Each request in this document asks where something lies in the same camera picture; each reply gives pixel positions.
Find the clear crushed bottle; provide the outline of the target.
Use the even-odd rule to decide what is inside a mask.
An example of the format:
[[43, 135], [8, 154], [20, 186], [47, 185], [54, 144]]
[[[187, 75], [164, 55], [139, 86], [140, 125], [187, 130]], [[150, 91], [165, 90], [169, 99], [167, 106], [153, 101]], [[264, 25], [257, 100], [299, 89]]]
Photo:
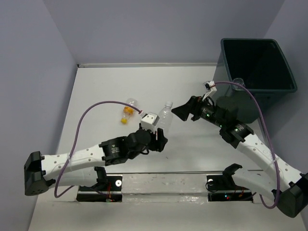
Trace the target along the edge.
[[173, 120], [173, 113], [171, 111], [172, 106], [173, 102], [166, 102], [165, 106], [158, 114], [159, 120], [157, 122], [156, 128], [161, 128], [165, 137], [168, 137], [169, 129]]

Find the clear long bottle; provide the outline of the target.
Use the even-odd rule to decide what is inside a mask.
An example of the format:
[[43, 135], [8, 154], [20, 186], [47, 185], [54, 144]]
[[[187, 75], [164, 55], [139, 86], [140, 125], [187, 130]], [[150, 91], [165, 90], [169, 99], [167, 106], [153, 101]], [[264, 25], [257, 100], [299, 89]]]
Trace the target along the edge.
[[239, 84], [239, 85], [245, 87], [245, 82], [244, 82], [244, 80], [243, 80], [242, 78], [235, 78], [235, 79], [233, 79], [232, 81], [233, 81], [234, 83], [236, 83], [236, 84]]

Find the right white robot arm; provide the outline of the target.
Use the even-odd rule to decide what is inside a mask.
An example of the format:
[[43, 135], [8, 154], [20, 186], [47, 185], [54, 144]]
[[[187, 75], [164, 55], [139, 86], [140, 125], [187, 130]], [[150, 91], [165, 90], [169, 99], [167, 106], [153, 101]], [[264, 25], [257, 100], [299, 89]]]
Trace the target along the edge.
[[221, 138], [259, 166], [265, 176], [250, 174], [239, 164], [225, 168], [222, 185], [232, 189], [245, 186], [261, 196], [272, 199], [276, 207], [290, 218], [296, 217], [308, 205], [308, 176], [292, 167], [262, 142], [255, 132], [237, 119], [238, 108], [227, 108], [222, 99], [192, 96], [187, 103], [172, 109], [186, 121], [204, 119], [220, 128]]

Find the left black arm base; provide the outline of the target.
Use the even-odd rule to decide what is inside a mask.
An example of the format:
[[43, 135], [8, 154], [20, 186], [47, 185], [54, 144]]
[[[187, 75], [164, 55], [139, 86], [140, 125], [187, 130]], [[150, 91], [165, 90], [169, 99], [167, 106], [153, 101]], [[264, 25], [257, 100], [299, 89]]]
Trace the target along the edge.
[[79, 186], [78, 202], [122, 202], [122, 174], [107, 174], [104, 167], [94, 167], [96, 182], [92, 186]]

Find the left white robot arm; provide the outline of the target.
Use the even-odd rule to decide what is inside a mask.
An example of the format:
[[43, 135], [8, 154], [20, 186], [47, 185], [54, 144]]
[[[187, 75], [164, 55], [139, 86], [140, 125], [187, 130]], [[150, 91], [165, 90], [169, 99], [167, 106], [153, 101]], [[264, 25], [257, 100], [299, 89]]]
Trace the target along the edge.
[[34, 196], [46, 192], [56, 183], [61, 170], [66, 173], [88, 167], [122, 164], [140, 154], [161, 152], [167, 142], [161, 128], [154, 133], [140, 128], [128, 136], [77, 151], [71, 157], [69, 154], [42, 155], [40, 151], [32, 152], [24, 165], [25, 195]]

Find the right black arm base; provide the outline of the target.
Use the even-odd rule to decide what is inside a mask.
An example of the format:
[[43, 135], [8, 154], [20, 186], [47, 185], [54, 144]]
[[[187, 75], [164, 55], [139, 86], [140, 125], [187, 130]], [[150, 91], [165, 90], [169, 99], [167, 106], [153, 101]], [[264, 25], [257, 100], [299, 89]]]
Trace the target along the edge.
[[226, 167], [221, 174], [208, 175], [205, 183], [205, 188], [208, 191], [208, 202], [252, 202], [256, 193], [252, 193], [248, 188], [236, 185], [232, 178], [235, 172], [242, 168], [239, 164], [232, 164]]

